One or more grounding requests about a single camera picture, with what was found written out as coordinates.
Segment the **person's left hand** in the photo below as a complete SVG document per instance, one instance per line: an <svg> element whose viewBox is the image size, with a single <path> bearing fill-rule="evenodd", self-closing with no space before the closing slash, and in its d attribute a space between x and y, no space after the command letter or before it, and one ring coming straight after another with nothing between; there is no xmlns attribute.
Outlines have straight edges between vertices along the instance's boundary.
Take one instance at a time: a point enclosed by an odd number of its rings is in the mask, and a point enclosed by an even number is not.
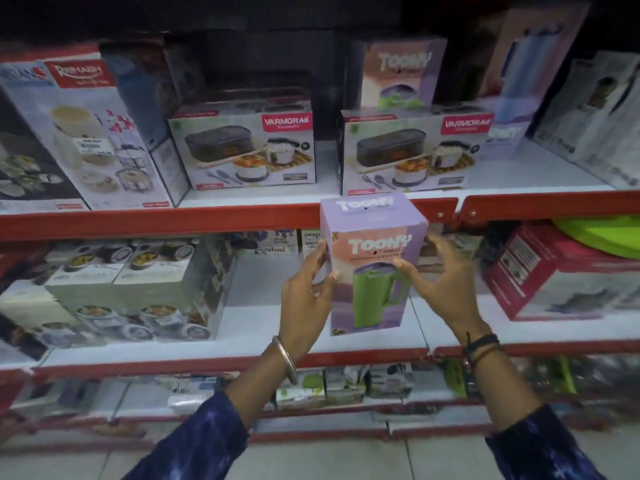
<svg viewBox="0 0 640 480"><path fill-rule="evenodd" d="M284 282L278 336L297 364L308 354L321 334L332 310L332 302L319 300L319 283L314 279L327 258L328 245L320 240L316 250L304 259L298 272Z"/></svg>

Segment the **person's right hand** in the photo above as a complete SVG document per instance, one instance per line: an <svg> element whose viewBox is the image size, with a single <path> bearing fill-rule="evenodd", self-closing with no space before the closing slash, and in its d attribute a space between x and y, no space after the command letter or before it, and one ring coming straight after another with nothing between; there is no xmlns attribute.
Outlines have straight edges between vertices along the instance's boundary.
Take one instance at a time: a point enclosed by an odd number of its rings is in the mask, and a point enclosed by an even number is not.
<svg viewBox="0 0 640 480"><path fill-rule="evenodd" d="M475 275L471 261L464 258L454 245L436 234L428 234L442 261L443 272L434 281L426 280L426 294L420 296L453 332L462 345L465 333L475 339L491 333L477 306Z"/></svg>

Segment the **purple tumbler box green jug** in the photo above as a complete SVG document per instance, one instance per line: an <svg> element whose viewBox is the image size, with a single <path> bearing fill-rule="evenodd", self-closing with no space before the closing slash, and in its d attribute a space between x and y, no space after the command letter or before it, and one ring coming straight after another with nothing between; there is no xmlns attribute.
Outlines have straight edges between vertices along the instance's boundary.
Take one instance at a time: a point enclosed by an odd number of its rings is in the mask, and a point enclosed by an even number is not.
<svg viewBox="0 0 640 480"><path fill-rule="evenodd" d="M394 265L416 265L428 220L402 193L340 196L321 201L326 265L338 271L332 336L401 325L411 284Z"/></svg>

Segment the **person's right forearm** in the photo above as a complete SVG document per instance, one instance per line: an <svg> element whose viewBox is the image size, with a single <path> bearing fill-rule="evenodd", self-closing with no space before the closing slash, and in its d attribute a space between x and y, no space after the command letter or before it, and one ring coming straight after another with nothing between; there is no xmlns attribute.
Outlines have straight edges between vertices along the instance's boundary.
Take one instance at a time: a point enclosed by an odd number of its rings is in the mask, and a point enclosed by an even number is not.
<svg viewBox="0 0 640 480"><path fill-rule="evenodd" d="M495 430L486 443L505 480L607 480L505 350L473 374Z"/></svg>

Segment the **person's left forearm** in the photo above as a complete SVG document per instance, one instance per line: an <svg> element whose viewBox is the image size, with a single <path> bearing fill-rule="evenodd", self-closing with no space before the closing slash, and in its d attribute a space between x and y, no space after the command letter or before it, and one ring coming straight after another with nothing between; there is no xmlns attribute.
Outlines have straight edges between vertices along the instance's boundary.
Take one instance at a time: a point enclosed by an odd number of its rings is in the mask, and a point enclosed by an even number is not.
<svg viewBox="0 0 640 480"><path fill-rule="evenodd" d="M122 480L224 480L284 379L284 359L271 343L253 368L204 402Z"/></svg>

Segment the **small grey printed box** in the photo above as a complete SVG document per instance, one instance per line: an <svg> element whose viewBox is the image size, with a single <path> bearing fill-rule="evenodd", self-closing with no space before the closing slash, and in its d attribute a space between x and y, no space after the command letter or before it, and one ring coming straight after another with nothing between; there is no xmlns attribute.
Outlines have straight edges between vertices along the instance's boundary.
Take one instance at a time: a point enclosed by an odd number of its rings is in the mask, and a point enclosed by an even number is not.
<svg viewBox="0 0 640 480"><path fill-rule="evenodd" d="M373 399L406 399L415 385L410 362L371 365L364 379L366 395Z"/></svg>
<svg viewBox="0 0 640 480"><path fill-rule="evenodd" d="M327 406L348 406L364 401L366 385L364 366L327 367L323 370Z"/></svg>

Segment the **black wrist threads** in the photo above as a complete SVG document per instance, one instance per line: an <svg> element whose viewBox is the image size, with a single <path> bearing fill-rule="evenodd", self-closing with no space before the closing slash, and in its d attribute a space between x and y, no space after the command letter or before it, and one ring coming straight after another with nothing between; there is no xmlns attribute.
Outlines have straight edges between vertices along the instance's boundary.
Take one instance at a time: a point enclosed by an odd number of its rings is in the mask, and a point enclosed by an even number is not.
<svg viewBox="0 0 640 480"><path fill-rule="evenodd" d="M463 364L469 371L474 371L478 363L490 353L504 351L500 339L493 332L484 333L474 339L471 332L467 331L462 347L464 354Z"/></svg>

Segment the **small green and white box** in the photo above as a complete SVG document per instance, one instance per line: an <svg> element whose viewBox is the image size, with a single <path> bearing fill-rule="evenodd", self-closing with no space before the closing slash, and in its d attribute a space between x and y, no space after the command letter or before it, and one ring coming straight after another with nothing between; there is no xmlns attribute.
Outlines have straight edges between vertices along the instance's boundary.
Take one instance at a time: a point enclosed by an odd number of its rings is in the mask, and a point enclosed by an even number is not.
<svg viewBox="0 0 640 480"><path fill-rule="evenodd" d="M297 373L299 379L297 385L285 379L276 390L277 410L311 410L324 407L326 393L323 369L303 369Z"/></svg>

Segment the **lunch box set carton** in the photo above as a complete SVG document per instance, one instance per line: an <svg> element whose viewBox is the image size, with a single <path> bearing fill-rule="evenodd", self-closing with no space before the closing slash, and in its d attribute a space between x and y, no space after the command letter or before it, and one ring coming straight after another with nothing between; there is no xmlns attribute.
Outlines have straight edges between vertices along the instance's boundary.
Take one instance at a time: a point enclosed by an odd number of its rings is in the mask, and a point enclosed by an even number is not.
<svg viewBox="0 0 640 480"><path fill-rule="evenodd" d="M341 194L435 191L468 184L494 112L473 103L341 112Z"/></svg>
<svg viewBox="0 0 640 480"><path fill-rule="evenodd" d="M316 183L308 96L203 96L168 124L196 191Z"/></svg>

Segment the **red and white shelf rack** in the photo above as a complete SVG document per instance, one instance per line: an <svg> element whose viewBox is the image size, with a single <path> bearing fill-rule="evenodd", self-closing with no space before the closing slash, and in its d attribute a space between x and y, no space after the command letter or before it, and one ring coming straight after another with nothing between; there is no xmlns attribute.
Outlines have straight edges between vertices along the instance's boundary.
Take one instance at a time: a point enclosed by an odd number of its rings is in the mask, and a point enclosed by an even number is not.
<svg viewBox="0 0 640 480"><path fill-rule="evenodd" d="M319 202L338 195L337 146L316 145L317 183L290 187L260 187L192 191L176 209L63 212L0 216L0 242L26 243L62 239L195 235L240 230L318 228ZM496 220L554 219L561 217L640 216L640 191L620 191L596 177L542 150L521 142L512 160L490 161L473 177L476 188L407 193L429 220L447 224L480 225ZM487 322L512 356L640 353L640 314L628 312L594 321L512 322L493 296L479 300ZM52 352L31 368L44 378L213 373L239 371L262 351L269 331L276 327L274 305L230 305L220 339L209 351L189 351L185 344L159 344L135 350L124 345L115 351L80 349ZM364 365L459 356L452 333L423 303L409 307L408 323L399 331L379 332L364 339L339 340L324 331L303 366ZM309 413L267 420L274 432L258 433L255 443L302 442L368 438L391 441L418 436L451 436L484 432L487 425L419 426L398 433L372 422L364 407L345 413ZM140 451L151 439L100 436L91 428L100 418L64 420L59 424L27 426L7 432L9 441L0 455Z"/></svg>

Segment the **white and blue flat box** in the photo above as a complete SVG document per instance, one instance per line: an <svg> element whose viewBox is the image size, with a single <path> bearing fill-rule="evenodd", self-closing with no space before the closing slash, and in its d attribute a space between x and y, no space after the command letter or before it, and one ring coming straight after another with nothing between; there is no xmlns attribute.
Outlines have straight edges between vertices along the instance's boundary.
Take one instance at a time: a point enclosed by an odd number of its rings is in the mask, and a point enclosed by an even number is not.
<svg viewBox="0 0 640 480"><path fill-rule="evenodd" d="M175 379L169 387L166 405L177 415L190 415L212 398L221 385L216 376Z"/></svg>

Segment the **pale green container set carton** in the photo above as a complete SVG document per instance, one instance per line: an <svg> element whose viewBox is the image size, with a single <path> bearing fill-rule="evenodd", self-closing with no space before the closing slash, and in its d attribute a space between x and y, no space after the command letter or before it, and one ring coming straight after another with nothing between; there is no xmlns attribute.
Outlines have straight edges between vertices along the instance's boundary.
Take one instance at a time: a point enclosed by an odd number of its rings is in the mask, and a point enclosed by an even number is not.
<svg viewBox="0 0 640 480"><path fill-rule="evenodd" d="M109 343L205 342L218 334L235 264L219 233L83 241L44 286Z"/></svg>

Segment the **green plastic lid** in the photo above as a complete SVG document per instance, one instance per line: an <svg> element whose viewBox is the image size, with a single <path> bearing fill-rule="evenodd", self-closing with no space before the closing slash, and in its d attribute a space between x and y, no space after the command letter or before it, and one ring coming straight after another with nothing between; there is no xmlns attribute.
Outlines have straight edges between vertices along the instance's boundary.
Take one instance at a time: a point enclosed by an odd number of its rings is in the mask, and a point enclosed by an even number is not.
<svg viewBox="0 0 640 480"><path fill-rule="evenodd" d="M560 218L551 222L581 244L621 258L640 260L640 216Z"/></svg>

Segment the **tall purple bottle box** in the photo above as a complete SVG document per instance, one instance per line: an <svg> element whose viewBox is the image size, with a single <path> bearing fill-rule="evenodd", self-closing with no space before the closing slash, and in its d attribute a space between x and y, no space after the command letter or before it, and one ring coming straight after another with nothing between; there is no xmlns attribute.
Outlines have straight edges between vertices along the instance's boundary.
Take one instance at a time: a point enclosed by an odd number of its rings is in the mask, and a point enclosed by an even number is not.
<svg viewBox="0 0 640 480"><path fill-rule="evenodd" d="M515 6L477 21L474 35L482 44L473 62L482 72L476 101L494 114L482 155L502 160L514 154L589 8L587 1L560 0Z"/></svg>

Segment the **dark blue carton box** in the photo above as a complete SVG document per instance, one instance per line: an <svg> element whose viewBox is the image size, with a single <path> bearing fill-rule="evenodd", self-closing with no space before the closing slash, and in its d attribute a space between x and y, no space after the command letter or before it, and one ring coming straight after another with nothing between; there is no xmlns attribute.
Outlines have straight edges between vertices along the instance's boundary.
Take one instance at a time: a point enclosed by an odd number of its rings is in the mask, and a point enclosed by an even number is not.
<svg viewBox="0 0 640 480"><path fill-rule="evenodd" d="M126 190L144 195L149 207L176 207L190 183L168 119L205 85L202 65L185 40L110 43L100 55L135 128L116 139Z"/></svg>

